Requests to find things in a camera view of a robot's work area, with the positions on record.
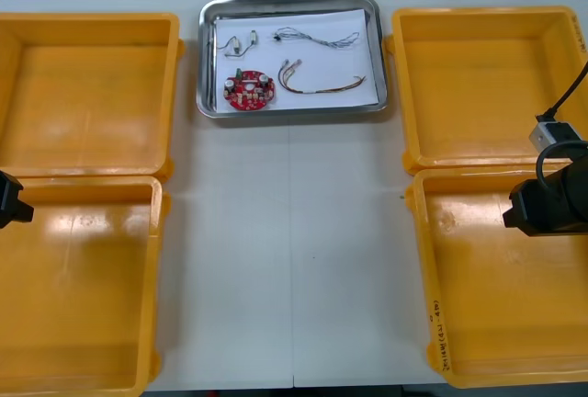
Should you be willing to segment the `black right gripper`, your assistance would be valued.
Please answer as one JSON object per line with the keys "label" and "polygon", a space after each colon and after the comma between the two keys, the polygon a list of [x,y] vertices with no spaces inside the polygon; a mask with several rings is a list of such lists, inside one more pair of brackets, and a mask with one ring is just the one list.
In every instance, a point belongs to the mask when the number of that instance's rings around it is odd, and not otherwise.
{"label": "black right gripper", "polygon": [[558,183],[546,178],[544,187],[537,179],[527,179],[509,194],[511,207],[503,214],[506,228],[518,229],[527,236],[558,233],[551,209],[558,206]]}

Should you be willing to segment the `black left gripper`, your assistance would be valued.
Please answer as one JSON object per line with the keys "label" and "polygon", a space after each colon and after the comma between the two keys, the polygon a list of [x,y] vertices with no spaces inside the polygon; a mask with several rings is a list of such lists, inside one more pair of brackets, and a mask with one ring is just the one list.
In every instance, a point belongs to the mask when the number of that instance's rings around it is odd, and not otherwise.
{"label": "black left gripper", "polygon": [[0,175],[0,228],[4,229],[11,222],[32,222],[33,207],[19,199],[19,193],[24,189],[21,183],[3,171]]}

